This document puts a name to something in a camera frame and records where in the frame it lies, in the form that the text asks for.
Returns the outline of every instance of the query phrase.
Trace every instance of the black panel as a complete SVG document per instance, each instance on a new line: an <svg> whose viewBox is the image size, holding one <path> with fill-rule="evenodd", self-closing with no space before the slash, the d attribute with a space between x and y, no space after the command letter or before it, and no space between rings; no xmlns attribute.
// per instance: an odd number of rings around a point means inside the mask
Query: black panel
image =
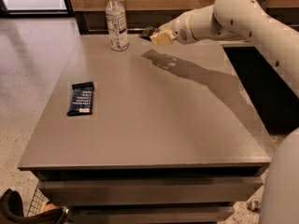
<svg viewBox="0 0 299 224"><path fill-rule="evenodd" d="M100 179L149 179L149 178L196 178L255 176L262 165L243 167L209 167L176 169L130 169L130 170L57 170L36 172L43 181L100 180Z"/></svg>
<svg viewBox="0 0 299 224"><path fill-rule="evenodd" d="M0 0L0 17L6 17L8 14L7 6L3 0Z"/></svg>
<svg viewBox="0 0 299 224"><path fill-rule="evenodd" d="M268 132L298 128L299 99L260 52L253 47L224 50Z"/></svg>
<svg viewBox="0 0 299 224"><path fill-rule="evenodd" d="M140 34L148 26L159 27L186 10L162 11L126 11L128 32ZM107 34L107 21L105 11L77 11L75 17L78 29L85 34Z"/></svg>
<svg viewBox="0 0 299 224"><path fill-rule="evenodd" d="M299 8L270 8L267 13L285 24L298 24L299 23Z"/></svg>

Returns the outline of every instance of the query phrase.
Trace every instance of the floor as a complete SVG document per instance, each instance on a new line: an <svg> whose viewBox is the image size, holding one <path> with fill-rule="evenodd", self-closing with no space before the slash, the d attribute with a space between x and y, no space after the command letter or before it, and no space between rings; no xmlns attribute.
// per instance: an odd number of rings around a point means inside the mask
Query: floor
<svg viewBox="0 0 299 224"><path fill-rule="evenodd" d="M0 193L17 190L27 213L37 180L17 169L64 65L80 38L75 19L0 19ZM283 137L272 136L274 146ZM263 187L252 197L262 199ZM221 224L258 223L246 203Z"/></svg>

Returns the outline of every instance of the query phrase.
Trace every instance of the plastic bottle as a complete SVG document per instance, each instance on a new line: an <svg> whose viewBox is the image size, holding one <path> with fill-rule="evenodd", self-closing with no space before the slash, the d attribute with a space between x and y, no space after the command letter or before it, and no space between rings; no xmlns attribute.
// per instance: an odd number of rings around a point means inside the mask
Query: plastic bottle
<svg viewBox="0 0 299 224"><path fill-rule="evenodd" d="M129 46L127 21L125 10L118 0L109 0L106 17L111 48L116 51L126 50Z"/></svg>

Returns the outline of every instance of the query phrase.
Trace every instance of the gray table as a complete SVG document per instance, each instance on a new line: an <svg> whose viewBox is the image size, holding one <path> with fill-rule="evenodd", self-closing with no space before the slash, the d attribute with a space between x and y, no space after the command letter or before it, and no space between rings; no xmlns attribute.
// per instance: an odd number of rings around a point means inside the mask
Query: gray table
<svg viewBox="0 0 299 224"><path fill-rule="evenodd" d="M95 83L69 118L71 84ZM77 43L19 168L76 223L216 222L263 184L274 149L220 43Z"/></svg>

